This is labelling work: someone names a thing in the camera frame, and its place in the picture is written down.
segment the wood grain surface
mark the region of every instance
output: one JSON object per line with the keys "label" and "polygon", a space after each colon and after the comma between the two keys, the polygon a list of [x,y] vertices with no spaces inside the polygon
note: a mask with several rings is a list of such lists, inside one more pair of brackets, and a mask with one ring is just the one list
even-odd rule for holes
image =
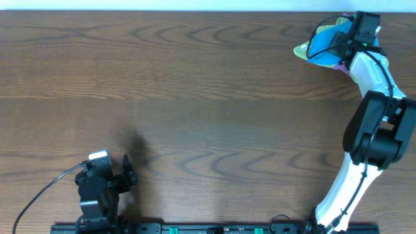
{"label": "wood grain surface", "polygon": [[[343,161],[361,96],[340,71],[293,54],[334,13],[0,13],[0,233],[53,178],[109,148],[140,178],[133,220],[305,219]],[[390,71],[416,98],[416,15],[382,14]],[[81,215],[77,172],[25,213],[18,233]],[[352,220],[416,229],[416,140]]]}

